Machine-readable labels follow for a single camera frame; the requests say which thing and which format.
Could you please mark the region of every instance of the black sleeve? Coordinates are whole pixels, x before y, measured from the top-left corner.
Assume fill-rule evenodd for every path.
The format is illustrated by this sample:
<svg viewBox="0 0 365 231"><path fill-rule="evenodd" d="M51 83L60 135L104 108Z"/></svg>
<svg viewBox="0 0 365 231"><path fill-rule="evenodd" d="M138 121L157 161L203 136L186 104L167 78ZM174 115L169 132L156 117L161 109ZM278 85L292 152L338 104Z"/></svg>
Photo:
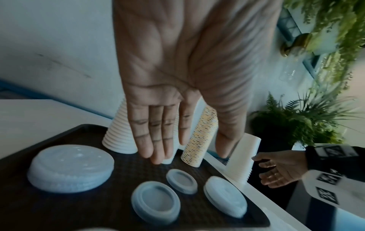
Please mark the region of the black sleeve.
<svg viewBox="0 0 365 231"><path fill-rule="evenodd" d="M358 156L320 157L315 147L308 146L305 151L308 169L322 172L335 172L347 178L365 182L365 148L352 147Z"/></svg>

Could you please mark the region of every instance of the blue stripe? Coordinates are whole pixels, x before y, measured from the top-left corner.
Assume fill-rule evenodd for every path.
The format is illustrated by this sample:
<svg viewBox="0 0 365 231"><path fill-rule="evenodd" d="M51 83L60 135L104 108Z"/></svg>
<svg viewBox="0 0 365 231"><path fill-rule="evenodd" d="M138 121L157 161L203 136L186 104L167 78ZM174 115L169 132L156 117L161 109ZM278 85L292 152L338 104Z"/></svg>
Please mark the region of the blue stripe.
<svg viewBox="0 0 365 231"><path fill-rule="evenodd" d="M17 86L15 84L12 84L12 83L9 83L9 82L3 81L3 80L0 80L0 88L6 88L6 89L11 90L15 93L18 93L20 95L27 96L31 99L52 99L52 100L58 101L60 103L67 104L71 107L75 107L75 108L78 108L78 109L81 109L81 110L84 110L84 111L87 111L87 112L91 112L93 114L96 114L96 115L99 115L99 116L102 116L102 117L105 117L105 118L108 118L108 119L113 119L113 117L110 117L110 116L105 115L103 113L91 110L89 108L82 107L80 105L73 104L71 102L68 102L68 101L65 101L65 100L62 100L62 99L59 99L59 98L54 98L52 96L48 96L48 95L44 95L44 94L41 94L41 93L38 93L38 92L34 92L34 91L29 90L29 89Z"/></svg>

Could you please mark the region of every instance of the hanging plant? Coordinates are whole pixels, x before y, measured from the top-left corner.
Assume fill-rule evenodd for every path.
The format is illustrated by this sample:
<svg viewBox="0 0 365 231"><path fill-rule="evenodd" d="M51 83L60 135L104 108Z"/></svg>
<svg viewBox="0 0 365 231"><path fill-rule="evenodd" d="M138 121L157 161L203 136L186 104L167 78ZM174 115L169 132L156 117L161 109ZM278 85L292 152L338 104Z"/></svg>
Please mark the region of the hanging plant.
<svg viewBox="0 0 365 231"><path fill-rule="evenodd" d="M351 66L365 41L364 0L285 0L286 8L302 8L304 23L314 23L312 40L307 50L313 51L320 44L321 34L330 32L338 24L338 51L324 61L325 79L341 82L344 89L351 79Z"/></svg>

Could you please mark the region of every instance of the brass lamp fixture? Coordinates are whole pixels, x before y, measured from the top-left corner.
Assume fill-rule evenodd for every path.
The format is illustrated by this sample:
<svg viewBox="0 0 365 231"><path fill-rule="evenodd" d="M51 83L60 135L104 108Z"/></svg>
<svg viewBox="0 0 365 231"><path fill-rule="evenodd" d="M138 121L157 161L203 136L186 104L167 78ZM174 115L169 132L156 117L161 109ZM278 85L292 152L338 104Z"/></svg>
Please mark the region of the brass lamp fixture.
<svg viewBox="0 0 365 231"><path fill-rule="evenodd" d="M290 54L290 51L295 47L307 48L309 41L312 38L312 34L304 33L295 38L293 44L288 46L284 43L280 48L280 53L282 56L287 57Z"/></svg>

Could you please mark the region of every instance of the foliage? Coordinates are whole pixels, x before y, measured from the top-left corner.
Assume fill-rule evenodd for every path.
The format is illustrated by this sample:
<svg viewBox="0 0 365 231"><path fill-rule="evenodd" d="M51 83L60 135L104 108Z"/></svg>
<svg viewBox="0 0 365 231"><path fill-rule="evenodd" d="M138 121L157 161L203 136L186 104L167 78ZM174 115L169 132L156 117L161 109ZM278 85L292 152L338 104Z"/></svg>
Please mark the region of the foliage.
<svg viewBox="0 0 365 231"><path fill-rule="evenodd" d="M337 132L339 120L357 118L349 107L353 97L337 97L339 87L333 89L311 89L298 100L292 100L283 106L269 94L266 108L254 112L251 126L254 133L261 137L280 137L293 145L314 143L342 143L343 138Z"/></svg>
<svg viewBox="0 0 365 231"><path fill-rule="evenodd" d="M342 86L346 89L347 81L351 78L351 66L365 41L365 1L284 0L286 8L300 6L304 14L304 23L309 24L314 20L312 40L308 45L308 50L313 50L320 44L318 40L323 31L330 32L333 26L338 24L338 54L336 55L338 58L326 60L333 63L331 72L327 73L327 78L330 78L333 83L343 83Z"/></svg>

